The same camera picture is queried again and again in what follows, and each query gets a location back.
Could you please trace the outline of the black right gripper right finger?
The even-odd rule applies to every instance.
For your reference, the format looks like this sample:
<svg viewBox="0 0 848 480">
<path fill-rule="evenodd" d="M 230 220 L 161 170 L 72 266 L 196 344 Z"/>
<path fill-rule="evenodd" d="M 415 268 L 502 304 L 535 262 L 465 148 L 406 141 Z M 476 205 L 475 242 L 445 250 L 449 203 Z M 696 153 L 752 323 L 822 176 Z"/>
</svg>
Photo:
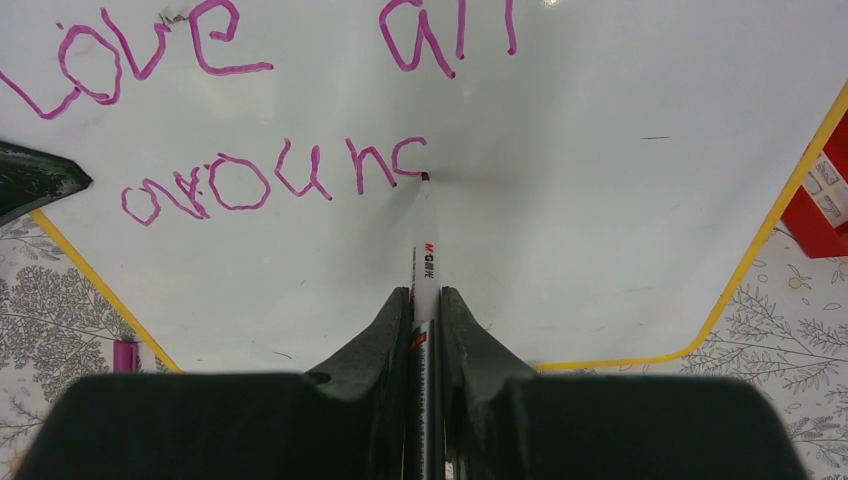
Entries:
<svg viewBox="0 0 848 480">
<path fill-rule="evenodd" d="M 775 409 L 729 378 L 543 375 L 442 291 L 447 456 L 459 479 L 803 479 Z"/>
</svg>

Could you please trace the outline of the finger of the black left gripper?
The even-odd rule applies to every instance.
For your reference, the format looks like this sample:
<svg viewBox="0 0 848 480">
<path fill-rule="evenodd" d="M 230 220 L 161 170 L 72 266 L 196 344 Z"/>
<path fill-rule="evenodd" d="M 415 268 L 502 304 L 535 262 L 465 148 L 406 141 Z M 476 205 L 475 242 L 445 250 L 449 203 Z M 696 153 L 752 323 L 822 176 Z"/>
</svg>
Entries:
<svg viewBox="0 0 848 480">
<path fill-rule="evenodd" d="M 1 225 L 84 191 L 93 179 L 74 161 L 1 142 Z"/>
</svg>

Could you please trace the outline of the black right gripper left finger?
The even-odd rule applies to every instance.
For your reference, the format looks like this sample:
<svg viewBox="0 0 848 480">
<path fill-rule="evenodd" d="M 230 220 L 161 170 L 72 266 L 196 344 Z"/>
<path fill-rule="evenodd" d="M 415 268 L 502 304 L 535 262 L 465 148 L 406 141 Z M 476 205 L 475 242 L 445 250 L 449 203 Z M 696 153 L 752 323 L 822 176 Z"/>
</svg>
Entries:
<svg viewBox="0 0 848 480">
<path fill-rule="evenodd" d="M 103 374 L 73 383 L 20 479 L 398 479 L 409 291 L 303 373 Z"/>
</svg>

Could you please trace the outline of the red tip white marker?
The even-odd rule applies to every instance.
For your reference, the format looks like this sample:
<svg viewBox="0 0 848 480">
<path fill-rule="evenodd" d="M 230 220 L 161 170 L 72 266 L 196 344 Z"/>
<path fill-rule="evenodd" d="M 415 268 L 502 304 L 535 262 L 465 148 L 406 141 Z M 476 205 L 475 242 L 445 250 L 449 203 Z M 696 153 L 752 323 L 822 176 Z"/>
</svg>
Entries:
<svg viewBox="0 0 848 480">
<path fill-rule="evenodd" d="M 409 350 L 409 394 L 405 445 L 405 479 L 445 477 L 445 438 L 440 366 L 441 281 L 438 231 L 432 182 L 420 174 L 413 234 L 410 287 L 412 315 Z"/>
</svg>

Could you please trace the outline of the magenta cap marker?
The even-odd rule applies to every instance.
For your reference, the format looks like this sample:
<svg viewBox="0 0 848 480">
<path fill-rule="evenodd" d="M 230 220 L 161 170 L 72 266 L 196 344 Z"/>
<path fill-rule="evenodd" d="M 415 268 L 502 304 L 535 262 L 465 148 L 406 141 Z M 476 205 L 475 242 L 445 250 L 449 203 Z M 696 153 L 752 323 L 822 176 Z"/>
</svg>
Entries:
<svg viewBox="0 0 848 480">
<path fill-rule="evenodd" d="M 139 345 L 128 340 L 113 342 L 112 371 L 114 373 L 137 372 L 140 365 Z"/>
</svg>

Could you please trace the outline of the yellow framed whiteboard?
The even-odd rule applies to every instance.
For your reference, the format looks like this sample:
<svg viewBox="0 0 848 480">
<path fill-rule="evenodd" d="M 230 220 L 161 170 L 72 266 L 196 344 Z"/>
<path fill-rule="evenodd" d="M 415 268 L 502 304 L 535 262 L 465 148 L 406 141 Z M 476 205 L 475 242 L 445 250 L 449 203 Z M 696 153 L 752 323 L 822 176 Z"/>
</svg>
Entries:
<svg viewBox="0 0 848 480">
<path fill-rule="evenodd" d="M 1 136 L 180 367 L 305 369 L 411 279 L 522 358 L 698 337 L 847 79 L 843 1 L 5 1 Z"/>
</svg>

